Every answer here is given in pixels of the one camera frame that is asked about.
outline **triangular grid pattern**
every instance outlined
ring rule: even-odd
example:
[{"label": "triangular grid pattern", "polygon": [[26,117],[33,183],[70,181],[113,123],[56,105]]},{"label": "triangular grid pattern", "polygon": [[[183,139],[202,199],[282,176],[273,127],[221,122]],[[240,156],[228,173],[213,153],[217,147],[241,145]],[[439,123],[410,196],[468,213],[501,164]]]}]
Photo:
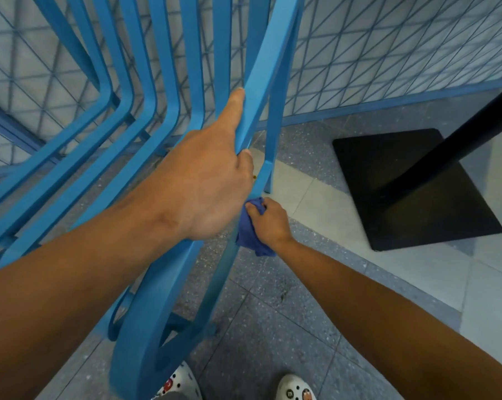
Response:
[{"label": "triangular grid pattern", "polygon": [[[85,0],[101,50],[119,95],[115,70],[97,15]],[[143,105],[140,80],[118,0],[109,0],[135,88],[133,114]],[[164,85],[147,0],[137,0],[158,93],[166,111]],[[66,0],[56,0],[76,24]],[[181,117],[188,125],[191,104],[179,0],[167,0],[180,81]],[[212,0],[200,0],[206,123],[214,120]],[[242,85],[248,0],[233,0],[231,85]],[[351,106],[502,79],[502,0],[305,0],[285,116]],[[32,0],[0,0],[0,107],[43,140],[49,140],[98,97],[95,87],[58,42]],[[67,154],[97,127],[102,114],[63,150]],[[267,118],[267,109],[261,119]],[[109,146],[121,126],[105,142]],[[0,136],[0,166],[28,155]]]}]

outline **hand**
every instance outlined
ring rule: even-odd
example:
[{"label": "hand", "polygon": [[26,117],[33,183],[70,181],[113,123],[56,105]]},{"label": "hand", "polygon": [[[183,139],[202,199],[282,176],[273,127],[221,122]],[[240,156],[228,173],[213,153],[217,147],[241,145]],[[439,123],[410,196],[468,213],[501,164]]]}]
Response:
[{"label": "hand", "polygon": [[246,210],[259,240],[277,251],[280,244],[294,241],[288,224],[288,215],[280,203],[273,199],[264,198],[263,205],[266,208],[263,215],[250,203],[246,204]]},{"label": "hand", "polygon": [[180,238],[203,240],[219,233],[253,187],[251,153],[234,152],[244,98],[243,88],[235,90],[218,120],[190,131],[126,199],[173,225]]}]

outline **forearm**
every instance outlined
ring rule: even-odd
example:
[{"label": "forearm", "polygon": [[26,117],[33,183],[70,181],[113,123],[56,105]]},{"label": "forearm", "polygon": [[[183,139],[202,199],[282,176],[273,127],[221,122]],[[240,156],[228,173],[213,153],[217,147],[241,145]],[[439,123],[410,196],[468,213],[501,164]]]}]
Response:
[{"label": "forearm", "polygon": [[502,398],[502,365],[414,303],[295,241],[274,249],[405,398]]},{"label": "forearm", "polygon": [[0,398],[34,398],[123,289],[179,239],[171,222],[127,197],[0,270]]}]

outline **blue cloth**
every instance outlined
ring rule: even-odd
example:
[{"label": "blue cloth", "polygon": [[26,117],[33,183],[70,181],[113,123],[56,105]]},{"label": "blue cloth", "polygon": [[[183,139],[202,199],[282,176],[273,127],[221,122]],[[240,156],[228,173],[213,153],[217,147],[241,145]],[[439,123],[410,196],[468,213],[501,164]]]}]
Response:
[{"label": "blue cloth", "polygon": [[[255,208],[257,208],[259,210],[259,213],[262,215],[266,211],[266,208],[262,205],[263,201],[264,199],[260,197],[250,199],[247,202],[255,205]],[[276,256],[274,250],[261,242],[257,237],[255,228],[253,227],[253,223],[251,222],[251,218],[247,213],[245,205],[242,208],[240,221],[238,222],[238,235],[236,236],[236,245],[252,249],[257,257],[261,257],[263,255],[267,255],[268,257]]]}]

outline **blue chair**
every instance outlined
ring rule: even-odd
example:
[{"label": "blue chair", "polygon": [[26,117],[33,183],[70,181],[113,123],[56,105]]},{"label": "blue chair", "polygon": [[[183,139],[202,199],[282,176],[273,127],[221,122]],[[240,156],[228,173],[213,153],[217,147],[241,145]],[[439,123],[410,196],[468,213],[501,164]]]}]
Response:
[{"label": "blue chair", "polygon": [[[151,136],[145,130],[156,114],[157,98],[136,0],[119,0],[143,90],[143,111],[136,118],[131,114],[134,89],[108,0],[93,0],[93,5],[119,85],[113,84],[108,74],[83,0],[68,2],[86,49],[54,0],[34,1],[87,78],[99,90],[100,96],[86,112],[0,183],[0,203],[108,107],[113,106],[114,112],[0,218],[0,268],[37,248],[41,239],[86,190],[140,137],[144,143],[138,152],[73,227],[88,221],[112,205],[148,159],[157,154],[161,146],[169,140],[181,108],[177,75],[171,58],[173,49],[166,0],[148,0],[167,96],[166,116]],[[303,11],[303,0],[276,0],[270,17],[270,1],[249,0],[244,77],[246,100],[242,120],[236,132],[236,152],[249,146],[269,96],[265,161],[250,198],[260,196],[264,190],[271,192],[282,114]],[[232,0],[212,2],[215,112],[218,116],[231,91]],[[201,129],[205,119],[200,15],[198,0],[180,0],[180,4],[192,105],[187,129],[189,131]],[[114,93],[117,86],[120,87],[121,98]],[[46,201],[122,124],[127,124],[128,127],[114,144],[47,210],[34,219],[28,228],[19,233],[21,227],[34,217]],[[130,289],[126,289],[108,309],[96,329],[102,331],[110,340],[116,341],[110,383],[119,396],[127,400],[151,398],[194,347],[205,337],[215,333],[215,326],[210,322],[210,318],[238,253],[235,237],[236,230],[229,238],[227,248],[194,320],[184,319],[172,313],[172,309],[201,248],[200,241],[186,240],[177,244],[149,266],[134,294]],[[116,318],[118,310],[120,314],[124,310],[125,314]],[[177,334],[166,342],[171,332]]]}]

